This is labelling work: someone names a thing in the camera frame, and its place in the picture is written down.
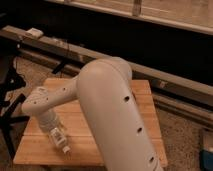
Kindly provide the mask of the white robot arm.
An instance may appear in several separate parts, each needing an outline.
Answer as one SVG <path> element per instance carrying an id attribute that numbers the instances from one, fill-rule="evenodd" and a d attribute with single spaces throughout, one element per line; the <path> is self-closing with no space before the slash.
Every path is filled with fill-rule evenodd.
<path id="1" fill-rule="evenodd" d="M 96 59 L 54 91 L 35 88 L 22 111 L 49 124 L 52 109 L 77 100 L 107 171 L 164 171 L 134 98 L 130 64 Z"/>

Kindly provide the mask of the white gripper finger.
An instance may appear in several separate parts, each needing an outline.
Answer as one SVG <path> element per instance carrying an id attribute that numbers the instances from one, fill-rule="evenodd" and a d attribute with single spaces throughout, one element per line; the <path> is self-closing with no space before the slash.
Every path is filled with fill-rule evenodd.
<path id="1" fill-rule="evenodd" d="M 63 133 L 65 133 L 65 134 L 67 133 L 66 132 L 67 129 L 63 124 L 59 124 L 59 128 L 62 130 Z"/>

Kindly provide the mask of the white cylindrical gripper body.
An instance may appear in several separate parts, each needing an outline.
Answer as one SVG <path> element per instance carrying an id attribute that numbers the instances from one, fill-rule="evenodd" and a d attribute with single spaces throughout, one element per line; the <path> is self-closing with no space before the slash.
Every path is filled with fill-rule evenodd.
<path id="1" fill-rule="evenodd" d="M 52 109 L 36 117 L 39 128 L 45 134 L 50 134 L 55 128 L 63 130 L 63 125 L 56 112 Z"/>

